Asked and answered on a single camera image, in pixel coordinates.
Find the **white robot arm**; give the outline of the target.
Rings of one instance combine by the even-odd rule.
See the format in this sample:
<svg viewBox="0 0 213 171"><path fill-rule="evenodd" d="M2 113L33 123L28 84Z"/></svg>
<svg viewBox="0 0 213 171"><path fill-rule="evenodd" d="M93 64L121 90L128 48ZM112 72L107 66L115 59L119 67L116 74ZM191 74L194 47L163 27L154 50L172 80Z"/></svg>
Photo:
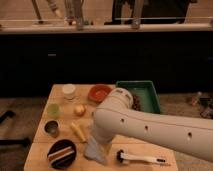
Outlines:
<svg viewBox="0 0 213 171"><path fill-rule="evenodd" d="M132 109L132 94L113 89L93 112L92 137L100 144L123 135L213 162L213 121Z"/></svg>

